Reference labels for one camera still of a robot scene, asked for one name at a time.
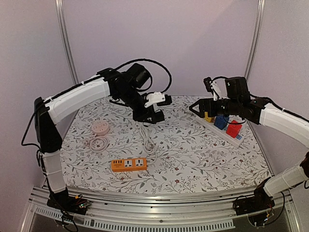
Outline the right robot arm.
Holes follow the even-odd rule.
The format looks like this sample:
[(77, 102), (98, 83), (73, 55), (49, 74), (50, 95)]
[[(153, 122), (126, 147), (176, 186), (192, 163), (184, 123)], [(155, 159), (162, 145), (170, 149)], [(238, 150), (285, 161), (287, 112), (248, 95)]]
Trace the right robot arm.
[[(256, 125), (273, 128), (303, 144), (309, 146), (309, 121), (302, 116), (285, 110), (268, 97), (257, 97), (249, 92), (245, 77), (225, 77), (227, 97), (220, 96), (220, 89), (215, 79), (203, 80), (206, 90), (212, 98), (197, 100), (189, 110), (203, 118), (205, 115), (215, 117), (239, 116)], [(309, 157), (282, 173), (263, 181), (250, 199), (254, 211), (261, 210), (268, 203), (268, 198), (308, 181)]]

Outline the red cube socket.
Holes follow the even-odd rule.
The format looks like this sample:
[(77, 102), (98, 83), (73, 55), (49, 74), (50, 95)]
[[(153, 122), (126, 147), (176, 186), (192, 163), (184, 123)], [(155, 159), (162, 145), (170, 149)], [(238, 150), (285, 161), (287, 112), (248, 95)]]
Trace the red cube socket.
[(226, 134), (231, 136), (232, 138), (236, 138), (242, 128), (242, 124), (237, 122), (236, 120), (232, 120), (228, 123)]

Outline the white multicolour power strip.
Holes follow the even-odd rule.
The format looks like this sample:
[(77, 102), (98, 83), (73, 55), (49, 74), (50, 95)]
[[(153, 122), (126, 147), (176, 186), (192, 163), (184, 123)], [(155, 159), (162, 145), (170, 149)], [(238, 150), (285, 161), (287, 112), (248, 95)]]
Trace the white multicolour power strip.
[(235, 138), (233, 138), (229, 134), (226, 133), (227, 126), (221, 130), (218, 127), (214, 126), (213, 123), (209, 123), (203, 118), (199, 118), (198, 116), (196, 116), (194, 119), (196, 122), (204, 126), (206, 129), (212, 131), (213, 133), (215, 133), (216, 135), (224, 139), (226, 142), (229, 142), (231, 145), (233, 145), (236, 148), (238, 148), (244, 141), (244, 135), (242, 135), (241, 132)]

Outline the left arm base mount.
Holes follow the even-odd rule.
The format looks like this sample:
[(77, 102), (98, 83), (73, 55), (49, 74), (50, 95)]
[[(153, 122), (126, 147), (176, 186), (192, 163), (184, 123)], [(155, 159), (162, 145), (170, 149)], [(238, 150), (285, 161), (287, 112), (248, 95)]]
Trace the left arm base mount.
[(69, 195), (68, 191), (62, 191), (59, 193), (50, 193), (49, 200), (47, 201), (47, 206), (55, 209), (62, 210), (63, 212), (75, 213), (80, 215), (85, 215), (88, 206), (91, 202), (84, 199), (82, 195), (72, 197)]

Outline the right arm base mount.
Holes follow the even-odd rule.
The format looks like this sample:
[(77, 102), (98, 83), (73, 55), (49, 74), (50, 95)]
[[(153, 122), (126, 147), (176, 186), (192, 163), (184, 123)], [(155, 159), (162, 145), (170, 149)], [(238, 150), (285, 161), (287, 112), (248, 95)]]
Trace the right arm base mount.
[(264, 227), (274, 215), (275, 202), (266, 196), (238, 196), (233, 201), (233, 209), (237, 216), (246, 215), (248, 222), (255, 228)]

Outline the blue cube socket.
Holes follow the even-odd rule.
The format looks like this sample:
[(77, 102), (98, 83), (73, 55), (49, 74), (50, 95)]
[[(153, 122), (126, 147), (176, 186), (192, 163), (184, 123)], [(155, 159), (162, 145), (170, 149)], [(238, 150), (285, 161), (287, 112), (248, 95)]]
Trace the blue cube socket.
[(227, 126), (228, 122), (229, 122), (229, 116), (219, 115), (215, 118), (214, 126), (220, 130), (223, 130)]

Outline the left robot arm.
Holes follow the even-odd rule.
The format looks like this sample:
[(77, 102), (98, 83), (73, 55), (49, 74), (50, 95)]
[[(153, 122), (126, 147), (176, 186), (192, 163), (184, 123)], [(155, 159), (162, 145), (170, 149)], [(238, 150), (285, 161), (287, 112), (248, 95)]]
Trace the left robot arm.
[(140, 64), (133, 64), (127, 71), (106, 68), (90, 79), (47, 99), (35, 100), (35, 130), (42, 153), (42, 163), (53, 202), (62, 210), (72, 205), (70, 196), (63, 191), (66, 184), (62, 174), (60, 150), (62, 137), (56, 125), (71, 113), (96, 100), (112, 97), (121, 100), (133, 111), (133, 120), (155, 124), (164, 120), (164, 114), (154, 109), (155, 104), (165, 102), (163, 92), (140, 94), (138, 91), (151, 77)]

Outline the yellow cube socket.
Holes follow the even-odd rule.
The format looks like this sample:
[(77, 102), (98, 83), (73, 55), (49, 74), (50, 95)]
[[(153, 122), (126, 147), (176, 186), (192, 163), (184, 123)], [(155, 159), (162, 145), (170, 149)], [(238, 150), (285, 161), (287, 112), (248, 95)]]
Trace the yellow cube socket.
[(210, 117), (210, 116), (208, 115), (208, 112), (205, 112), (205, 114), (204, 114), (204, 119), (205, 119), (207, 122), (209, 122), (209, 123), (213, 123), (213, 122), (215, 121), (215, 117)]

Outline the orange power strip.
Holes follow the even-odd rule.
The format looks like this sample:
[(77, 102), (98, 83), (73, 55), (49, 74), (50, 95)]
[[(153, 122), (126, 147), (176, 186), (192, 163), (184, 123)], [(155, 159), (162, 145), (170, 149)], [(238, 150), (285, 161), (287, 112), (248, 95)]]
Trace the orange power strip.
[(146, 158), (115, 159), (111, 162), (113, 172), (132, 172), (147, 170)]

